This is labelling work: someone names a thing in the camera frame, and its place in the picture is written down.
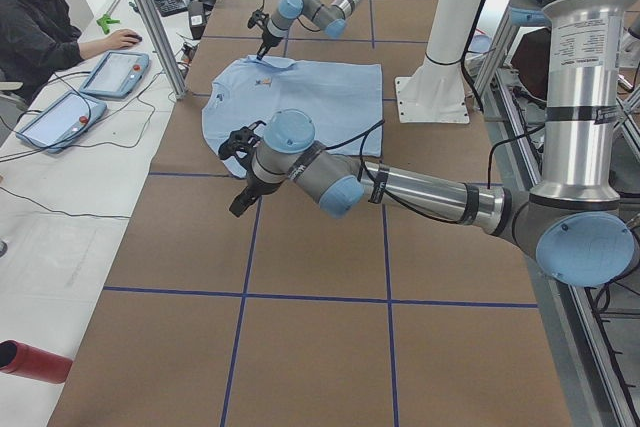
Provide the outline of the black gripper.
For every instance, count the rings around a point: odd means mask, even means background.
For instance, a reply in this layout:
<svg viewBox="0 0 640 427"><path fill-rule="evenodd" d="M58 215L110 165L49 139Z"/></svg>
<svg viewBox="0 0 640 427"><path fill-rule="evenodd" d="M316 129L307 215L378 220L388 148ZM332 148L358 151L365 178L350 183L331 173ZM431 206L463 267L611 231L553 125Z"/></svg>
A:
<svg viewBox="0 0 640 427"><path fill-rule="evenodd" d="M252 206L264 194L265 182L252 169L247 170L246 186L232 201L229 211L234 216L242 216L245 207Z"/></svg>
<svg viewBox="0 0 640 427"><path fill-rule="evenodd" d="M262 44L256 54L256 58L258 60L262 60L271 48L277 47L279 44L280 44L280 35L273 34L268 29L265 29L262 33Z"/></svg>

